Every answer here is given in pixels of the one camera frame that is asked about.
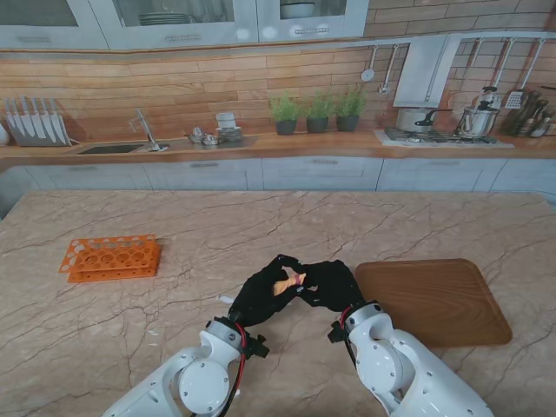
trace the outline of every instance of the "black glove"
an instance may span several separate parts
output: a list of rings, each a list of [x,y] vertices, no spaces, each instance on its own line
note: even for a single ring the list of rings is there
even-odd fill
[[[311,307],[323,306],[332,311],[365,303],[354,275],[342,261],[304,265],[307,277],[299,296]]]
[[[289,287],[274,296],[275,282],[288,278],[282,267],[292,268],[297,274],[305,272],[297,259],[286,255],[276,256],[265,268],[245,281],[228,311],[228,318],[244,327],[254,326],[286,307],[297,296],[297,288],[300,286]]]

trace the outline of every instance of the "wooden backsplash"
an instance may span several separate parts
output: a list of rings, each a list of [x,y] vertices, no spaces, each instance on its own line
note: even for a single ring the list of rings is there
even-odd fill
[[[550,30],[556,27],[555,15],[550,13],[555,4],[556,0],[372,0],[366,37],[455,30]],[[465,104],[493,79],[501,41],[486,40],[475,67],[467,72],[473,42],[462,43],[447,82],[444,107],[448,101],[450,105]],[[363,128],[395,124],[397,111],[392,102],[407,45],[401,45],[396,54],[392,91],[387,96],[376,92],[386,75],[391,51],[390,46],[379,49],[375,78],[362,85],[368,99],[361,117]],[[516,88],[533,53],[531,39],[520,39],[514,45],[500,83],[503,93]],[[286,90],[291,96],[304,97],[317,90],[337,95],[356,88],[370,55],[369,48],[357,48],[141,61],[133,57],[126,61],[2,60],[0,97],[54,97],[63,110],[69,135],[82,141],[144,138],[128,124],[135,108],[143,110],[157,138],[182,136],[194,126],[213,129],[215,114],[221,111],[233,111],[247,132],[266,132],[274,129],[269,97]],[[542,50],[529,87],[555,85],[555,69],[556,43],[550,42]],[[440,118],[446,129],[454,122],[450,115]]]

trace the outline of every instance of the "lower cabinet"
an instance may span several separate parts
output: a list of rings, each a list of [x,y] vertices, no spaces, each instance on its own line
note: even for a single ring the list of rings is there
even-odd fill
[[[4,218],[23,194],[39,189],[25,167],[13,167],[0,174],[0,218]]]
[[[382,159],[348,156],[264,158],[264,189],[376,189]]]
[[[556,160],[508,160],[491,190],[539,192],[549,202],[556,204]]]
[[[262,189],[260,159],[145,163],[153,189]]]
[[[40,189],[152,189],[140,164],[29,166]]]
[[[385,159],[377,191],[489,191],[505,159]]]

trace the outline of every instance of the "cable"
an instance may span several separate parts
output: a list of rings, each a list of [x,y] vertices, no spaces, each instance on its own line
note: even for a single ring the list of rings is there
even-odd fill
[[[245,368],[245,349],[247,348],[247,336],[245,335],[245,329],[240,326],[238,323],[235,323],[235,326],[239,330],[240,334],[242,335],[242,356],[240,358],[240,367],[237,370],[237,376],[235,377],[234,385],[232,386],[231,391],[229,392],[228,399],[226,400],[226,404],[222,408],[222,411],[218,414],[218,417],[224,417],[229,410],[229,406],[232,405],[232,401],[235,398],[235,392],[237,388],[240,386],[242,382],[243,376],[243,369]]]
[[[341,313],[340,328],[344,333],[344,344],[346,345],[346,349],[348,350],[347,353],[349,354],[349,357],[351,358],[351,361],[354,363],[354,367],[357,368],[357,361],[355,359],[354,350],[351,348],[351,343],[349,342],[349,338],[348,338],[348,332],[346,332],[346,329],[344,328],[344,323],[346,321],[346,316],[348,315],[348,313],[351,309],[352,309],[351,307],[348,307]]]

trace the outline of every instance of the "kitchen counter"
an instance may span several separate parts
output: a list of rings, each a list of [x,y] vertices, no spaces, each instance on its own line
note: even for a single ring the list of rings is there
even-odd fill
[[[409,148],[388,147],[372,131],[355,133],[260,135],[251,146],[234,149],[180,149],[177,146],[160,153],[129,153],[76,155],[78,149],[89,148],[83,143],[73,148],[0,148],[0,170],[15,165],[72,165],[87,163],[181,162],[197,160],[242,159],[283,156],[370,156],[379,158],[556,158],[556,137],[539,139],[499,136],[502,142],[513,143],[514,149],[481,148]],[[172,143],[184,139],[160,140]]]
[[[156,234],[155,278],[68,284],[71,239]],[[539,195],[50,191],[0,223],[0,414],[98,417],[228,305],[279,253],[304,262],[467,258],[513,330],[500,347],[435,351],[494,415],[556,409],[556,214]],[[295,300],[252,333],[239,415],[383,416],[341,344],[337,314]]]

